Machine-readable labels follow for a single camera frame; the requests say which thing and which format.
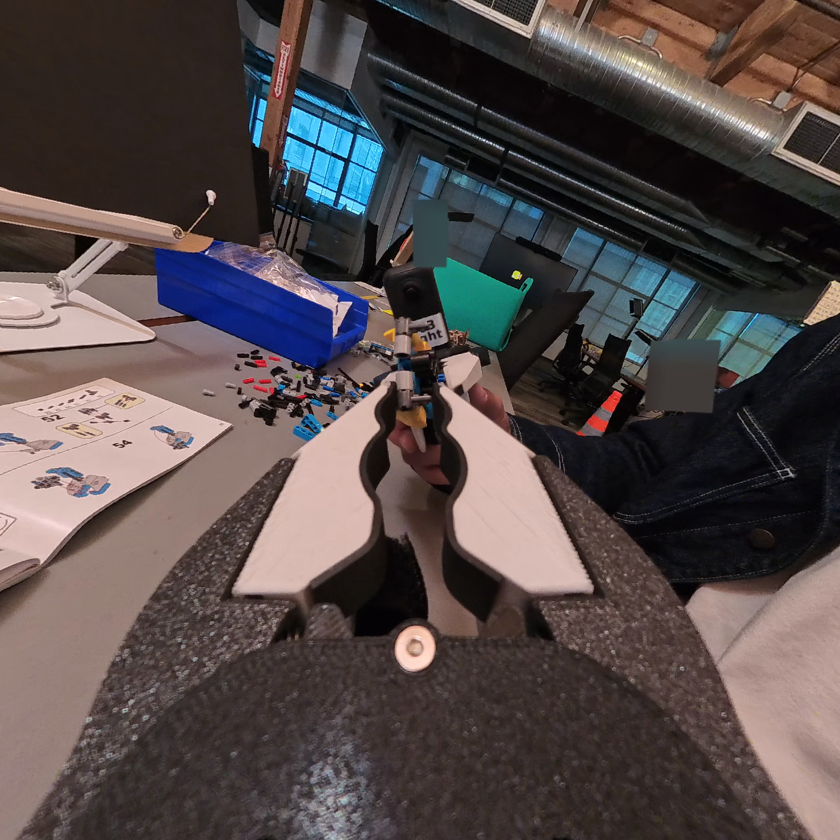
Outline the black office chair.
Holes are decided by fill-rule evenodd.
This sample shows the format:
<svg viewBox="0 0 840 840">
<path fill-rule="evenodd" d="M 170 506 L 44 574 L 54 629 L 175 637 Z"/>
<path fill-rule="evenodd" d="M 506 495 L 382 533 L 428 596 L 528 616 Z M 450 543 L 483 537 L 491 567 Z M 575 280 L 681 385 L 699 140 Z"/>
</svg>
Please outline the black office chair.
<svg viewBox="0 0 840 840">
<path fill-rule="evenodd" d="M 570 326 L 562 351 L 553 364 L 562 396 L 567 396 L 583 376 L 583 330 L 584 325 L 578 322 Z"/>
<path fill-rule="evenodd" d="M 621 339 L 610 333 L 604 343 L 602 353 L 593 368 L 589 384 L 595 396 L 608 396 L 615 381 L 620 377 L 630 339 Z"/>
</svg>

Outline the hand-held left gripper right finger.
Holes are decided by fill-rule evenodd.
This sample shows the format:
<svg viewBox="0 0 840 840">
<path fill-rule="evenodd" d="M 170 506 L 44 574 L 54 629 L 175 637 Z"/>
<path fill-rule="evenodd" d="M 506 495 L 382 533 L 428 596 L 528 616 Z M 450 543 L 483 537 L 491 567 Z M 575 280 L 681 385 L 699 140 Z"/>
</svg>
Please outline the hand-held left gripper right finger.
<svg viewBox="0 0 840 840">
<path fill-rule="evenodd" d="M 461 396 L 434 390 L 439 466 L 451 486 L 444 582 L 480 621 L 494 607 L 593 595 L 534 455 Z"/>
</svg>

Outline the pile of loose brick pieces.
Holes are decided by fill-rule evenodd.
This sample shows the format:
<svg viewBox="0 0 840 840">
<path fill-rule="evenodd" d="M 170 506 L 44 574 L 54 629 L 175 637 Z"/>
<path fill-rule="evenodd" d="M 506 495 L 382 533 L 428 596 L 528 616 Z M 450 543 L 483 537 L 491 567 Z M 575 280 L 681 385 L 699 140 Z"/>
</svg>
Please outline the pile of loose brick pieces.
<svg viewBox="0 0 840 840">
<path fill-rule="evenodd" d="M 224 389 L 257 423 L 307 443 L 362 403 L 395 368 L 390 351 L 367 342 L 321 367 L 255 350 L 237 354 Z"/>
</svg>

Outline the white vent grille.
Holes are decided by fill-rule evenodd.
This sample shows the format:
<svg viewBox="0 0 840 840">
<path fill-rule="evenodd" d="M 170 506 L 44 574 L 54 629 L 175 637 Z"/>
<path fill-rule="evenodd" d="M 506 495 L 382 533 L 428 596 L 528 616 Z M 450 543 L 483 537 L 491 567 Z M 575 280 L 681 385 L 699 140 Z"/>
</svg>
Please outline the white vent grille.
<svg viewBox="0 0 840 840">
<path fill-rule="evenodd" d="M 546 1 L 455 1 L 455 4 L 512 33 L 530 39 Z"/>
<path fill-rule="evenodd" d="M 804 101 L 784 116 L 773 156 L 839 184 L 839 115 Z"/>
</svg>

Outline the black monitor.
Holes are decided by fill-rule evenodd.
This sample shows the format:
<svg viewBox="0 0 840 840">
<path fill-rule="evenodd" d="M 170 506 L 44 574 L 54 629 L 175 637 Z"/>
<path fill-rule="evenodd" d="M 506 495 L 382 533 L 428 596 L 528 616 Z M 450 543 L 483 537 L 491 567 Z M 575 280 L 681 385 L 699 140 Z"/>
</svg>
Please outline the black monitor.
<svg viewBox="0 0 840 840">
<path fill-rule="evenodd" d="M 502 234 L 495 234 L 479 271 L 515 288 L 532 279 L 521 305 L 527 310 L 539 308 L 555 291 L 566 292 L 577 273 L 556 253 L 524 238 L 511 239 Z"/>
</svg>

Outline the person's right hand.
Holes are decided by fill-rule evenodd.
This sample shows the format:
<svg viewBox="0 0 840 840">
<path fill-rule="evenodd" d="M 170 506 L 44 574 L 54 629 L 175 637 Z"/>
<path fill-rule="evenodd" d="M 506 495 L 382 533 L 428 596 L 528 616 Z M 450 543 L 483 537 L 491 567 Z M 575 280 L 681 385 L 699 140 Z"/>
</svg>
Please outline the person's right hand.
<svg viewBox="0 0 840 840">
<path fill-rule="evenodd" d="M 487 416 L 504 432 L 511 433 L 508 413 L 497 394 L 487 390 L 481 384 L 476 384 L 469 390 L 469 401 L 474 408 Z M 401 450 L 405 463 L 430 486 L 444 494 L 451 493 L 452 488 L 439 468 L 440 446 L 438 444 L 426 444 L 426 449 L 421 451 L 413 430 L 400 420 L 396 420 L 389 440 Z"/>
</svg>

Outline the open instruction booklet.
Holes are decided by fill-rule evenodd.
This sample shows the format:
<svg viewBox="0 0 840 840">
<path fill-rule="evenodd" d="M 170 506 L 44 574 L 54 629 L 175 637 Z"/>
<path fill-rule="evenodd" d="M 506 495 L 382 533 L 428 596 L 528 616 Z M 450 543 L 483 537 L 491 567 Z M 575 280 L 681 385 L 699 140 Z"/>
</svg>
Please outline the open instruction booklet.
<svg viewBox="0 0 840 840">
<path fill-rule="evenodd" d="M 231 428 L 108 378 L 1 408 L 1 589 Z"/>
</svg>

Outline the blue plastic bin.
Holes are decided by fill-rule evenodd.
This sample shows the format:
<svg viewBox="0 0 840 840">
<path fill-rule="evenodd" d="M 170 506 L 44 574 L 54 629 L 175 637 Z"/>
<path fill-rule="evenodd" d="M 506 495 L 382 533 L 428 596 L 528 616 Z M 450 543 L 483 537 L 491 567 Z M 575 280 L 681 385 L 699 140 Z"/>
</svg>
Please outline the blue plastic bin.
<svg viewBox="0 0 840 840">
<path fill-rule="evenodd" d="M 204 253 L 158 248 L 155 268 L 161 305 L 291 361 L 318 368 L 366 333 L 367 301 L 331 285 L 350 304 L 337 332 L 328 307 Z"/>
</svg>

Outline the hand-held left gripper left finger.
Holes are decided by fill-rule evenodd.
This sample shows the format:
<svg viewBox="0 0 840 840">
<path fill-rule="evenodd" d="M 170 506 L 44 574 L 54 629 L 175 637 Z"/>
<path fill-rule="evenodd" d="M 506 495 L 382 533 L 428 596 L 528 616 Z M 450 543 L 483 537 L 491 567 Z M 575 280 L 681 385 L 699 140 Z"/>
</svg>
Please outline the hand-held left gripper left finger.
<svg viewBox="0 0 840 840">
<path fill-rule="evenodd" d="M 233 584 L 234 596 L 368 601 L 385 577 L 382 504 L 396 387 L 372 394 L 305 444 Z"/>
</svg>

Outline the orange traffic cone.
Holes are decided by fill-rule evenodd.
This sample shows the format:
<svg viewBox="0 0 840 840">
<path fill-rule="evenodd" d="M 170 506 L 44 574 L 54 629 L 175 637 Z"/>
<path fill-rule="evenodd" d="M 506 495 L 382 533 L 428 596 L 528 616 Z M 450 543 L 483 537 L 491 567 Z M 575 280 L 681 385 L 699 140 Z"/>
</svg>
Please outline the orange traffic cone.
<svg viewBox="0 0 840 840">
<path fill-rule="evenodd" d="M 585 424 L 576 432 L 576 435 L 583 437 L 602 437 L 606 433 L 606 429 L 622 396 L 623 394 L 621 392 L 613 391 L 605 399 L 604 403 L 586 420 Z"/>
</svg>

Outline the silver ventilation duct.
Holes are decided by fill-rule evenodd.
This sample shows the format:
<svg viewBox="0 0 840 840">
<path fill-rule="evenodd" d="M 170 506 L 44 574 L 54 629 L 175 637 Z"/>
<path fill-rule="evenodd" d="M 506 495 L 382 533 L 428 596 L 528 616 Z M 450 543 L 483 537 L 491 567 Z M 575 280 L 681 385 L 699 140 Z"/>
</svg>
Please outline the silver ventilation duct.
<svg viewBox="0 0 840 840">
<path fill-rule="evenodd" d="M 779 113 L 553 7 L 541 15 L 528 65 L 557 88 L 730 165 L 770 154 L 784 131 Z"/>
</svg>

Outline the clear plastic bags bundle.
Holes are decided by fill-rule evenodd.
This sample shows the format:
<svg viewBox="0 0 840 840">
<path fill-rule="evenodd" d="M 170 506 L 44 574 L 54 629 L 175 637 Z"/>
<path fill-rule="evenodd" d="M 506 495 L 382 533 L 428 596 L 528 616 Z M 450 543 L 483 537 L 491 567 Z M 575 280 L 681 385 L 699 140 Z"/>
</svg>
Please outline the clear plastic bags bundle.
<svg viewBox="0 0 840 840">
<path fill-rule="evenodd" d="M 351 303 L 341 302 L 336 293 L 311 277 L 286 253 L 276 248 L 261 250 L 221 241 L 213 242 L 206 253 L 253 277 L 258 277 L 300 298 L 329 309 L 332 317 L 332 336 L 335 338 L 338 335 L 343 319 L 351 308 Z"/>
</svg>

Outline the teal plastic bin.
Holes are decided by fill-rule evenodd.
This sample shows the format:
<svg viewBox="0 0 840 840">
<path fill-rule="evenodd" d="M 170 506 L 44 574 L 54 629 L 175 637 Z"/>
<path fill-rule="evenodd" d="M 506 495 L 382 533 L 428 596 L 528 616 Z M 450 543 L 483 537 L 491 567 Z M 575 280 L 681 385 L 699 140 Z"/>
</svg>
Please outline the teal plastic bin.
<svg viewBox="0 0 840 840">
<path fill-rule="evenodd" d="M 521 284 L 509 286 L 453 259 L 433 272 L 448 329 L 467 332 L 473 343 L 502 351 L 532 278 L 516 271 Z"/>
</svg>

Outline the white desk lamp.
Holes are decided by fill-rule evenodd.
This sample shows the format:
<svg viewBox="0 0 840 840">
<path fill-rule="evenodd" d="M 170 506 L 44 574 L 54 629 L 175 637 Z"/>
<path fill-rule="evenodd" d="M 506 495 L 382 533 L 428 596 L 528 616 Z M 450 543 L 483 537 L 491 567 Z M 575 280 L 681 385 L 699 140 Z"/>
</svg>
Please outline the white desk lamp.
<svg viewBox="0 0 840 840">
<path fill-rule="evenodd" d="M 44 283 L 1 284 L 1 352 L 71 349 L 153 341 L 152 329 L 80 292 L 82 283 L 129 245 L 204 251 L 213 239 L 180 227 L 1 191 L 2 220 L 18 226 L 94 236 L 81 257 Z"/>
</svg>

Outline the white garment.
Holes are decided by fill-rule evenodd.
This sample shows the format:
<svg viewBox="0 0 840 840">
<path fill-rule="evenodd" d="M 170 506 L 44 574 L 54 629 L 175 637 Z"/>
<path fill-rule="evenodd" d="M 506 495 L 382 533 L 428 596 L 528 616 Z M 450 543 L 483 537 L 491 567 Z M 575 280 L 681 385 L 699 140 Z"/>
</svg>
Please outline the white garment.
<svg viewBox="0 0 840 840">
<path fill-rule="evenodd" d="M 754 751 L 814 838 L 839 838 L 839 552 L 702 585 L 687 612 Z"/>
</svg>

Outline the dark denim jacket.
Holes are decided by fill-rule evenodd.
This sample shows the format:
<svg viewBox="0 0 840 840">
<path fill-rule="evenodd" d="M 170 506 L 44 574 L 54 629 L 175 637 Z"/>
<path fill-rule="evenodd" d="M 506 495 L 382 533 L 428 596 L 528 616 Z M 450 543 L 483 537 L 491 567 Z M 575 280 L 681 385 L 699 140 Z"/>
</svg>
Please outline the dark denim jacket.
<svg viewBox="0 0 840 840">
<path fill-rule="evenodd" d="M 615 515 L 629 536 L 674 584 L 738 581 L 791 571 L 838 545 L 838 510 L 748 514 L 701 522 L 698 510 L 683 521 L 631 523 Z"/>
</svg>

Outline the black blue gear brick assembly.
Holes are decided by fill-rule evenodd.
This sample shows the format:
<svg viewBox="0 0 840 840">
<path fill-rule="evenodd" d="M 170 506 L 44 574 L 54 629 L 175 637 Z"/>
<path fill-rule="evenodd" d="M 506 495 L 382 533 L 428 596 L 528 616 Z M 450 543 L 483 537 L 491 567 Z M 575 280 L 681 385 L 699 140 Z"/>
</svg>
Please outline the black blue gear brick assembly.
<svg viewBox="0 0 840 840">
<path fill-rule="evenodd" d="M 430 402 L 429 389 L 437 374 L 438 361 L 432 346 L 413 352 L 413 339 L 419 337 L 427 344 L 426 336 L 438 336 L 433 317 L 412 320 L 395 319 L 393 353 L 397 359 L 395 372 L 396 408 L 408 413 Z"/>
</svg>

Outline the black partition panel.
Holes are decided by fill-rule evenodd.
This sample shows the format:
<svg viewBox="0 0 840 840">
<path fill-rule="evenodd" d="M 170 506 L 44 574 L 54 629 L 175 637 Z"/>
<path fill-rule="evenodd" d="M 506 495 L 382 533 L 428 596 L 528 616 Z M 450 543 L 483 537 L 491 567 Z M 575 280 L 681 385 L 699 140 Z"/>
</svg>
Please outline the black partition panel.
<svg viewBox="0 0 840 840">
<path fill-rule="evenodd" d="M 235 1 L 2 1 L 1 186 L 257 245 Z"/>
</svg>

